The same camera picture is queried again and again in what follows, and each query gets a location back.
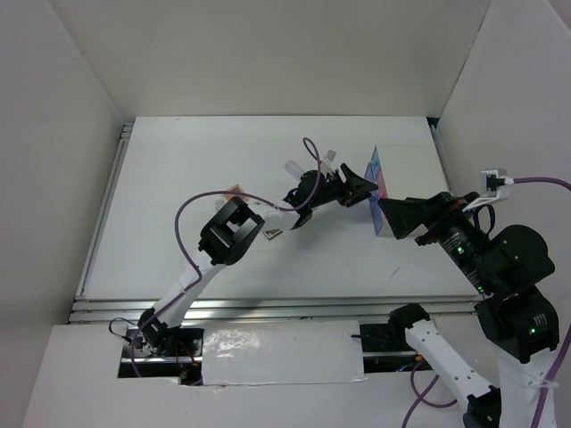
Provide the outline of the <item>blue drawer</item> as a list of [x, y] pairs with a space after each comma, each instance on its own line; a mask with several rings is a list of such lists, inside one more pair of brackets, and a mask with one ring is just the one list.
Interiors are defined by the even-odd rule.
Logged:
[[365, 171], [365, 178], [371, 183], [376, 183], [380, 172], [381, 163], [378, 154], [378, 148], [375, 147]]

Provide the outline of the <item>pink drawer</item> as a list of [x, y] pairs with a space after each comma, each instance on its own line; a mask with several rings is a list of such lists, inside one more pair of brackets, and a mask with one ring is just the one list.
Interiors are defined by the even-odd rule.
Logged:
[[385, 179], [384, 179], [384, 175], [383, 175], [383, 170], [381, 168], [380, 163], [375, 162], [372, 165], [372, 169], [373, 169], [376, 184], [377, 184], [378, 198], [385, 198], [387, 196], [387, 191], [386, 191], [386, 184], [385, 184]]

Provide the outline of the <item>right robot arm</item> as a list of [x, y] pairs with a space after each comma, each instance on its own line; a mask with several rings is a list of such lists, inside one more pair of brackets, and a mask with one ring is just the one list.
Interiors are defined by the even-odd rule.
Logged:
[[494, 237], [479, 226], [478, 193], [428, 199], [382, 198], [378, 205], [397, 239], [420, 226], [419, 246], [437, 243], [480, 294], [476, 316], [492, 344], [499, 385], [479, 375], [443, 338], [417, 303], [393, 311], [388, 338], [419, 352], [449, 388], [466, 427], [554, 427], [554, 377], [570, 346], [559, 316], [537, 287], [555, 271], [544, 239], [523, 225]]

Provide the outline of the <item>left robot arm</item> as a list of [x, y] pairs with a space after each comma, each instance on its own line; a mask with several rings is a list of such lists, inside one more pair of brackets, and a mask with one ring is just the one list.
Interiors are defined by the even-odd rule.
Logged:
[[169, 292], [147, 309], [137, 322], [143, 344], [154, 355], [169, 353], [178, 341], [178, 331], [190, 306], [206, 285], [224, 268], [235, 265], [254, 240], [273, 231], [289, 231], [304, 226], [313, 211], [330, 202], [350, 208], [367, 200], [378, 186], [358, 176], [346, 164], [327, 173], [319, 169], [301, 175], [298, 186], [275, 204], [237, 190], [224, 192], [215, 214], [200, 232], [197, 251], [189, 253], [179, 228], [185, 202], [175, 215], [175, 237], [189, 268]]

